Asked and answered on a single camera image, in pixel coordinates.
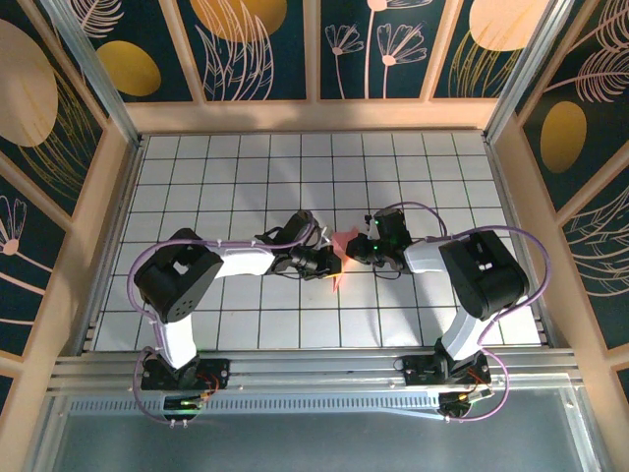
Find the black bracket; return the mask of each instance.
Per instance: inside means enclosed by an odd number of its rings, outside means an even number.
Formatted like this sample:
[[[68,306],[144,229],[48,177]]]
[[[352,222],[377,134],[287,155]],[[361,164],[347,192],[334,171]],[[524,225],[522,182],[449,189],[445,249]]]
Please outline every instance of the black bracket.
[[[406,386],[411,385],[469,385],[491,383],[487,357],[482,352],[463,361],[454,361],[443,350],[440,340],[434,346],[434,354],[401,357]]]
[[[229,382],[228,359],[196,357],[174,370],[161,357],[144,361],[142,390],[201,391],[224,389]]]

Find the grid floor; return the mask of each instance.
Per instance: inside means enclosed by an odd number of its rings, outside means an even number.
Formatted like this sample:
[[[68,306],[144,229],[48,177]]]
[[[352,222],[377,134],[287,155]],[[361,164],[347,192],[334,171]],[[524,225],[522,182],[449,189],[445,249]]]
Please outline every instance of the grid floor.
[[[90,348],[154,344],[147,320],[131,310],[126,274],[143,249],[182,227],[206,239],[249,239],[303,208],[322,226],[349,231],[363,229],[367,213],[400,201],[436,208],[451,233],[505,223],[479,133],[151,137]],[[429,213],[405,214],[413,237],[439,234]],[[198,348],[430,346],[456,314],[444,273],[387,280],[364,265],[346,268],[336,293],[331,279],[216,280],[193,313]],[[523,309],[486,341],[540,344],[540,330]]]

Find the white tiled surface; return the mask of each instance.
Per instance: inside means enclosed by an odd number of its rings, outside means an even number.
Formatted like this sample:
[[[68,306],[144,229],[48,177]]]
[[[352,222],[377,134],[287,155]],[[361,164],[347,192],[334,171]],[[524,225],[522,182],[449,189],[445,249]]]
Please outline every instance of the white tiled surface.
[[[349,231],[363,228],[365,214],[401,200],[435,207],[451,233],[505,222],[477,133],[152,137],[92,348],[137,350],[154,342],[149,323],[131,311],[126,273],[144,248],[182,227],[206,239],[251,238],[305,208],[322,225]],[[405,214],[414,237],[438,234],[425,211]],[[511,240],[503,241],[513,252]],[[198,348],[432,345],[456,314],[446,274],[390,280],[357,263],[346,268],[336,293],[330,279],[214,281],[193,313]],[[538,344],[539,325],[522,310],[500,322],[487,343]]]

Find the cable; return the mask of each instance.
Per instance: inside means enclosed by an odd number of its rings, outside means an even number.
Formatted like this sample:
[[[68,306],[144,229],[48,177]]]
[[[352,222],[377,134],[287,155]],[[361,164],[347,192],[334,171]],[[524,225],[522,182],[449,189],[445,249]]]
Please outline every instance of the cable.
[[[504,362],[502,362],[502,360],[498,356],[493,354],[491,351],[488,351],[487,349],[482,348],[481,352],[483,352],[483,354],[493,359],[502,369],[502,372],[504,373],[504,394],[502,395],[502,398],[500,398],[500,402],[497,405],[495,405],[490,411],[485,413],[484,415],[473,416],[472,418],[467,418],[467,417],[453,418],[452,421],[458,421],[459,423],[472,423],[474,421],[486,420],[487,418],[495,415],[498,411],[500,411],[507,401],[507,398],[509,396],[509,388],[510,388],[509,372],[507,371],[507,366],[505,366]]]
[[[434,209],[432,209],[428,205],[420,204],[419,202],[400,202],[399,204],[386,206],[384,209],[399,208],[399,207],[404,207],[404,206],[414,206],[414,207],[418,207],[419,209],[425,209],[426,211],[430,212],[430,214],[432,214],[439,221],[439,226],[441,228],[441,236],[448,235],[448,228],[445,226],[445,221],[443,221],[441,216],[439,216],[439,213],[437,213]]]
[[[373,275],[375,275],[377,278],[382,278],[384,280],[397,280],[398,278],[400,278],[402,276],[402,272],[397,272],[397,276],[395,276],[395,277],[385,277],[384,275],[380,275],[379,273],[377,273],[374,270],[373,271]]]

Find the purple cable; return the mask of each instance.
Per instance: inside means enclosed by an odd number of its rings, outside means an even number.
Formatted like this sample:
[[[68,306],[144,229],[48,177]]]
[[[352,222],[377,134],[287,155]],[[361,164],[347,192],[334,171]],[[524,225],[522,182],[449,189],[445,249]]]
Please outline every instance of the purple cable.
[[[482,345],[487,334],[491,331],[491,329],[496,323],[498,323],[507,315],[510,315],[511,313],[515,312],[516,310],[519,310],[520,308],[528,307],[529,305],[531,305],[533,302],[535,302],[542,296],[543,292],[546,290],[546,288],[548,287],[548,284],[550,283],[551,267],[550,267],[550,255],[548,254],[548,251],[546,250],[546,248],[543,246],[542,242],[538,238],[533,236],[531,233],[529,233],[528,231],[525,231],[520,228],[515,228],[513,226],[502,226],[502,225],[481,226],[481,227],[469,229],[467,231],[463,231],[462,233],[454,234],[448,237],[427,238],[427,241],[432,242],[432,241],[446,241],[450,239],[461,239],[473,233],[478,233],[480,231],[510,231],[512,233],[517,233],[522,236],[526,236],[538,247],[538,249],[540,249],[540,251],[542,252],[543,261],[544,261],[543,280],[542,280],[542,284],[540,284],[540,287],[538,287],[538,289],[533,293],[533,295],[528,297],[523,303],[516,304],[513,307],[493,317],[491,322],[489,322],[489,324],[486,326],[486,328],[483,330],[483,332],[479,336],[478,343],[479,345]],[[507,397],[509,396],[510,384],[509,384],[509,371],[507,370],[507,366],[504,364],[504,362],[500,360],[498,356],[493,354],[491,351],[481,348],[481,352],[483,352],[485,355],[493,359],[500,366],[500,368],[502,369],[502,372],[504,372],[504,394],[502,395],[500,402],[491,411],[488,411],[484,415],[475,416],[472,418],[457,418],[454,420],[454,421],[458,421],[459,423],[471,423],[473,421],[481,421],[495,415],[504,406],[504,404],[507,401]]]
[[[507,398],[509,397],[509,372],[507,371],[507,366],[505,366],[504,362],[502,362],[502,360],[491,351],[482,348],[481,352],[493,359],[500,366],[500,368],[502,368],[502,372],[504,372],[504,394],[502,395],[502,398],[500,398],[500,402],[495,405],[494,408],[487,411],[487,413],[485,413],[484,415],[473,416],[472,418],[455,418],[453,421],[457,421],[459,423],[472,423],[475,421],[486,420],[487,418],[495,415],[498,411],[500,411],[500,409],[507,402]]]
[[[441,236],[445,237],[448,235],[448,229],[445,227],[445,221],[443,221],[441,216],[439,216],[439,213],[437,213],[434,209],[432,209],[428,205],[420,204],[419,202],[400,202],[399,204],[386,206],[384,209],[399,208],[399,207],[404,207],[404,205],[415,206],[415,207],[418,207],[419,209],[425,209],[426,211],[430,212],[430,214],[432,214],[439,221],[439,226],[441,227]]]

